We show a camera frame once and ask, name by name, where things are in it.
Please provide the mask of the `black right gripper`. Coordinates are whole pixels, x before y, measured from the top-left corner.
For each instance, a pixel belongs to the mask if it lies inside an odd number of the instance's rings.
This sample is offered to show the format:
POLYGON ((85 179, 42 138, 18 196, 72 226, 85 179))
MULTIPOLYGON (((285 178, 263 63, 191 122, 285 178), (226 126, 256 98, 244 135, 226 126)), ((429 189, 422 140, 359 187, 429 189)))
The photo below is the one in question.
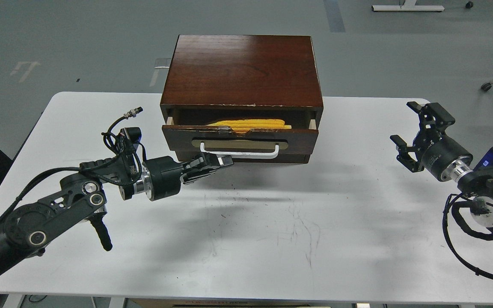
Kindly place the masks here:
POLYGON ((440 103, 421 105, 416 101, 409 101, 407 107, 419 117, 419 132, 413 140, 413 146, 407 146, 399 135, 390 136, 398 152, 398 162, 411 173, 427 169, 440 182, 451 179, 450 175, 444 172, 454 161, 460 159, 467 165, 471 164, 473 155, 446 135, 446 129, 453 125, 456 119, 440 103), (415 153, 417 160, 413 159, 410 153, 415 153))

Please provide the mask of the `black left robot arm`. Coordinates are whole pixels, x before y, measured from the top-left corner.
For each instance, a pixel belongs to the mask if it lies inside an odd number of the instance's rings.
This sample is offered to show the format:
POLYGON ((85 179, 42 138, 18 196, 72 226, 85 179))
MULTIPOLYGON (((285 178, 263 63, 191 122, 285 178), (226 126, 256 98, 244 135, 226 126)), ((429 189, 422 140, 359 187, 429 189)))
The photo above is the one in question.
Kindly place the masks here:
POLYGON ((178 194, 183 184, 233 165, 229 155, 206 152, 182 163, 169 156, 139 157, 141 130, 137 127, 123 128, 118 134, 106 131, 104 137, 114 157, 46 170, 32 179, 0 216, 0 275, 27 258, 43 255, 49 243, 84 220, 94 227, 104 250, 111 250, 103 222, 107 203, 103 184, 118 187, 123 200, 145 193, 150 201, 156 201, 178 194), (18 206, 36 185, 64 171, 71 174, 60 180, 59 191, 18 206))

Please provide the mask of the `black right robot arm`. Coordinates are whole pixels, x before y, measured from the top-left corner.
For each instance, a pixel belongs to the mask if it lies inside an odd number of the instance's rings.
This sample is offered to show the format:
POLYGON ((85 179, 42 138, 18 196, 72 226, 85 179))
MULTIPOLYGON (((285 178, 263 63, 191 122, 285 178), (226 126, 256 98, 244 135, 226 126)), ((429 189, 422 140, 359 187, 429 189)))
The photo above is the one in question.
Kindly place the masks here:
POLYGON ((454 181, 460 191, 446 202, 456 224, 464 233, 481 240, 493 240, 493 147, 476 166, 473 155, 446 129, 455 120, 439 103, 407 107, 419 118, 419 132, 408 145, 399 135, 390 139, 397 149, 397 161, 412 173, 428 170, 440 182, 454 181))

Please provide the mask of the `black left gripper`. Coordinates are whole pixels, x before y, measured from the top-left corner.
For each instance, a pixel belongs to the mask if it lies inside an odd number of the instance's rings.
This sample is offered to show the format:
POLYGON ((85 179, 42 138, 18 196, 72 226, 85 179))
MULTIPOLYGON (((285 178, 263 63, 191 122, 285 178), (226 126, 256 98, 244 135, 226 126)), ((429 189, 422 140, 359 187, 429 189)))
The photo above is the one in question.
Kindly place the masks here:
POLYGON ((210 176, 219 169, 234 164, 231 156, 197 155, 180 164, 170 156, 143 161, 143 168, 149 173, 146 195, 156 201, 180 193, 181 176, 184 185, 210 176))

